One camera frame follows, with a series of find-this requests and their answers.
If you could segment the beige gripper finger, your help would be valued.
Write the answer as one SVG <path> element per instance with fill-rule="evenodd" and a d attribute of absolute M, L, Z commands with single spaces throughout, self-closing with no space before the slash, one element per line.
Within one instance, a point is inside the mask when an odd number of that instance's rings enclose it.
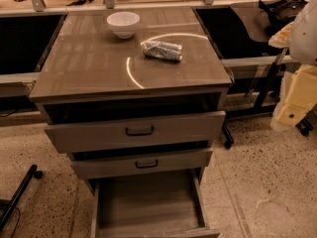
<path fill-rule="evenodd" d="M 294 128 L 317 104 L 317 66 L 302 64 L 296 72 L 286 71 L 282 78 L 279 102 L 270 127 L 274 131 Z"/>
<path fill-rule="evenodd" d="M 289 23 L 274 34 L 268 41 L 268 44 L 274 48 L 288 48 L 290 44 L 290 35 L 293 23 Z"/>

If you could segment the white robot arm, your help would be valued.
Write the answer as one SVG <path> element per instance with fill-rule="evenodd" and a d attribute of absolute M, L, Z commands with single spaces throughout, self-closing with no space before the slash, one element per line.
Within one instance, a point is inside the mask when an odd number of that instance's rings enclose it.
<path fill-rule="evenodd" d="M 289 48 L 290 57 L 300 63 L 296 72 L 284 73 L 270 121 L 274 131 L 282 132 L 294 128 L 317 104 L 317 0 L 310 0 L 268 44 Z"/>

